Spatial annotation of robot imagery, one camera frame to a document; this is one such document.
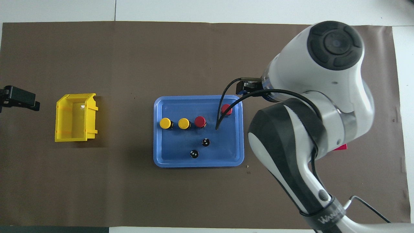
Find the yellow cap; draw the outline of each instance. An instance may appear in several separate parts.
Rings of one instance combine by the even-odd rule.
[[[159,126],[161,126],[163,129],[169,129],[171,127],[171,120],[164,117],[159,121]]]
[[[190,127],[190,121],[187,118],[181,118],[178,121],[178,126],[180,129],[188,129]]]

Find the black cable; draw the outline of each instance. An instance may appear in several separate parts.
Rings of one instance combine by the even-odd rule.
[[[353,199],[357,199],[362,204],[364,204],[366,207],[368,207],[370,210],[372,210],[374,213],[376,213],[378,216],[380,216],[384,221],[386,221],[387,223],[391,223],[386,217],[380,214],[380,212],[378,212],[376,209],[374,209],[372,206],[370,206],[368,203],[366,203],[366,201],[362,200],[360,197],[353,195],[349,198],[350,202],[352,202]]]
[[[287,94],[287,95],[291,95],[293,97],[296,97],[302,101],[304,101],[305,103],[307,103],[316,113],[316,115],[318,116],[319,119],[322,120],[322,116],[320,114],[319,109],[316,107],[316,105],[314,103],[312,103],[312,101],[310,101],[308,98],[304,97],[301,94],[298,94],[296,92],[291,92],[288,90],[282,90],[282,89],[266,89],[266,90],[258,90],[258,91],[254,91],[254,92],[250,92],[247,95],[242,96],[241,98],[239,98],[238,100],[236,100],[235,102],[233,102],[220,116],[220,118],[216,121],[216,130],[219,128],[221,121],[223,120],[223,118],[225,117],[225,115],[227,114],[227,112],[230,111],[230,109],[232,109],[234,106],[236,106],[236,104],[240,103],[241,101],[254,96],[254,95],[258,95],[258,94],[266,94],[266,93],[281,93],[281,94]]]
[[[224,89],[223,94],[221,95],[221,98],[220,98],[219,109],[217,110],[217,118],[216,118],[216,123],[217,123],[217,120],[219,119],[219,116],[220,116],[220,107],[221,107],[221,103],[223,102],[224,95],[226,94],[226,92],[227,92],[227,90],[230,88],[230,86],[231,86],[233,83],[237,82],[237,81],[241,81],[241,78],[237,78],[237,79],[235,79],[235,80],[231,81],[231,82],[227,85],[227,87]]]
[[[320,185],[322,185],[322,187],[324,189],[326,189],[325,186],[323,185],[322,181],[319,179],[318,173],[316,172],[315,160],[316,160],[316,156],[317,155],[318,155],[318,151],[317,150],[316,151],[312,151],[312,155],[311,155],[311,158],[310,158],[310,166],[312,168],[312,174],[319,181]]]

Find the blue tray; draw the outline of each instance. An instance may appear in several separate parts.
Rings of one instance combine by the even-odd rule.
[[[154,162],[159,167],[234,167],[244,160],[243,106],[237,104],[233,113],[226,116],[215,130],[220,95],[162,96],[154,103]],[[223,104],[238,99],[224,96]],[[197,116],[203,116],[207,125],[198,128]],[[174,122],[172,129],[162,129],[159,122],[168,117]],[[191,127],[182,130],[178,121],[187,118]],[[204,138],[210,145],[202,146]],[[191,158],[190,151],[197,150],[198,158]]]

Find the brown mat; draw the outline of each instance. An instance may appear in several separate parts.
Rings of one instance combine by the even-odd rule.
[[[156,98],[219,95],[234,78],[260,77],[305,27],[4,23],[0,86],[36,93],[41,110],[0,114],[0,224],[309,228],[253,155],[246,134],[238,167],[162,169],[152,160]],[[391,221],[409,222],[392,28],[356,29],[366,45],[362,72],[374,95],[375,123],[317,168],[341,203],[357,194]],[[98,95],[96,139],[55,143],[56,101],[90,92]],[[245,133],[256,111],[269,105],[261,98],[244,102]],[[357,202],[348,216],[382,222]]]

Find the tray rim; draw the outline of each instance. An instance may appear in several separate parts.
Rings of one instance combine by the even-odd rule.
[[[202,166],[197,165],[198,163],[161,163],[158,160],[158,150],[157,150],[157,112],[158,104],[162,100],[219,100],[221,95],[176,95],[176,96],[161,96],[158,97],[154,102],[154,117],[153,117],[153,128],[154,128],[154,141],[153,141],[153,160],[158,167],[169,167],[169,168],[186,168],[186,167],[236,167],[239,166],[244,161],[244,127],[243,127],[243,104],[242,102],[238,103],[238,128],[239,128],[239,149],[240,156],[239,159],[232,162],[226,162],[225,165],[218,165],[217,163],[204,163]],[[238,100],[239,97],[236,95],[225,95],[224,99],[228,100]]]

